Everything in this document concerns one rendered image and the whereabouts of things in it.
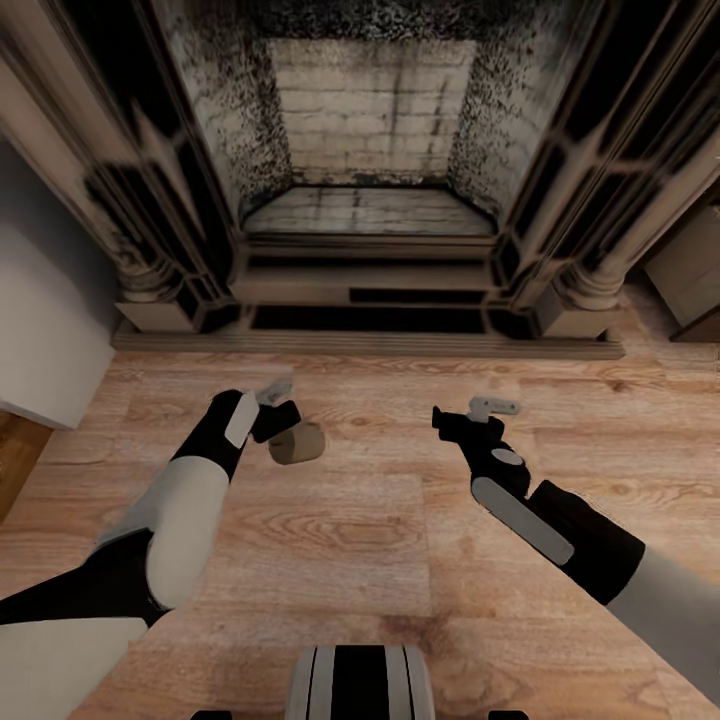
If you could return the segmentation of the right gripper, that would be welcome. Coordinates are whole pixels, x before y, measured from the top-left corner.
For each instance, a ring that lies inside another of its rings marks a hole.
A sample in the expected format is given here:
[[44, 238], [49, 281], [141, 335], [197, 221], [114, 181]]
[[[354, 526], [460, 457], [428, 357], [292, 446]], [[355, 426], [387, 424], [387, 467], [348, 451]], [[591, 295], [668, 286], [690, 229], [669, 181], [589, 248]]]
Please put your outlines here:
[[458, 443], [461, 451], [464, 451], [466, 440], [478, 434], [492, 434], [496, 440], [501, 440], [503, 433], [503, 421], [495, 417], [487, 419], [487, 423], [477, 423], [467, 419], [464, 414], [443, 413], [439, 407], [433, 409], [431, 423], [435, 429], [439, 429], [441, 441]]

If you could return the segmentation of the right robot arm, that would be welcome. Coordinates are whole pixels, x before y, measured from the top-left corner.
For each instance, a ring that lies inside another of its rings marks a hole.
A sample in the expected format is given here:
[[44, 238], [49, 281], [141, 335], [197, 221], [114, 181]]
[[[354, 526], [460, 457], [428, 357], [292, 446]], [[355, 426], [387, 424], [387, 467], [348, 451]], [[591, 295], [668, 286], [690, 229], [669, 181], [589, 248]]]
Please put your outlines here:
[[530, 499], [525, 461], [501, 441], [518, 401], [471, 397], [471, 411], [433, 409], [441, 441], [458, 443], [471, 491], [488, 513], [564, 571], [720, 708], [720, 591], [582, 497], [543, 481]]

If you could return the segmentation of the pillar candle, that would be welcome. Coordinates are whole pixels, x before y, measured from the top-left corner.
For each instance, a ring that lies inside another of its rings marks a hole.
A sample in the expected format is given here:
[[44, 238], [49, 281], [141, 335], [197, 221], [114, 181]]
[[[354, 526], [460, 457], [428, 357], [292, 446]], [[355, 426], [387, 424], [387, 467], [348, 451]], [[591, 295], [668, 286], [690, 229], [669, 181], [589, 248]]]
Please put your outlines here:
[[325, 430], [315, 423], [300, 421], [269, 439], [270, 453], [282, 466], [319, 458], [327, 448]]

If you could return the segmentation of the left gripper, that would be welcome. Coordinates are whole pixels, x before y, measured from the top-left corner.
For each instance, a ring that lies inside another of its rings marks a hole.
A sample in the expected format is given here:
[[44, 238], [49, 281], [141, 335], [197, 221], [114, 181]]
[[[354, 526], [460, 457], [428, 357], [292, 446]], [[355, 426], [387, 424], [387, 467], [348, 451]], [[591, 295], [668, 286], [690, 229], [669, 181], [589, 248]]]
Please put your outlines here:
[[300, 411], [298, 410], [297, 404], [292, 399], [290, 401], [285, 401], [285, 403], [283, 403], [283, 405], [279, 405], [279, 407], [276, 407], [276, 405], [270, 406], [270, 410], [274, 412], [274, 416], [272, 416], [272, 425], [266, 434], [262, 434], [262, 436], [254, 436], [257, 443], [264, 443], [265, 441], [271, 439], [271, 437], [279, 435], [281, 431], [285, 431], [285, 429], [289, 429], [289, 427], [292, 427], [301, 421]]

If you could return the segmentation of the robot trunk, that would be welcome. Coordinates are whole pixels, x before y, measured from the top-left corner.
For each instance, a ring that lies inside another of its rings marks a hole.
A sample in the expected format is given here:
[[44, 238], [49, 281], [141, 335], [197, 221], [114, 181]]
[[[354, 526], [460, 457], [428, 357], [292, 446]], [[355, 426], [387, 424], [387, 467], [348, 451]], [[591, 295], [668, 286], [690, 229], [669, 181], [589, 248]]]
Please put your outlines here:
[[436, 720], [418, 645], [303, 646], [285, 720]]

